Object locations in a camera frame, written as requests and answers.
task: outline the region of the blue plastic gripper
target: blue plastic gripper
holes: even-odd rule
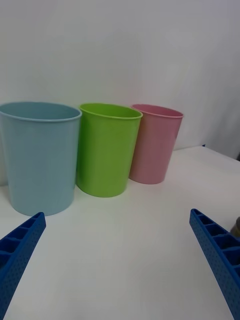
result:
[[[43,212],[39,212],[0,240],[0,320],[46,228]]]
[[[191,210],[190,225],[234,320],[240,320],[240,239],[197,209]]]

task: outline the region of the plastic cup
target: plastic cup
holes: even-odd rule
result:
[[[143,115],[104,103],[86,103],[80,109],[76,184],[92,196],[117,196],[127,186]]]
[[[142,184],[159,184],[165,179],[183,119],[181,112],[150,104],[134,104],[141,111],[129,178]]]
[[[13,208],[53,215],[74,198],[81,112],[45,102],[0,106],[0,129]]]

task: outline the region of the white table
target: white table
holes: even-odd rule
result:
[[[45,229],[4,320],[232,320],[189,225],[198,208],[229,230],[240,162],[204,147],[173,153],[165,181],[97,198],[77,187]],[[0,238],[27,220],[0,190]]]

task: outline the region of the light blue cup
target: light blue cup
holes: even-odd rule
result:
[[[0,106],[9,195],[16,211],[49,216],[72,203],[81,115],[54,103]]]

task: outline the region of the pink cup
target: pink cup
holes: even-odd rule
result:
[[[142,184],[159,184],[165,178],[184,115],[150,104],[134,104],[143,113],[129,178]]]

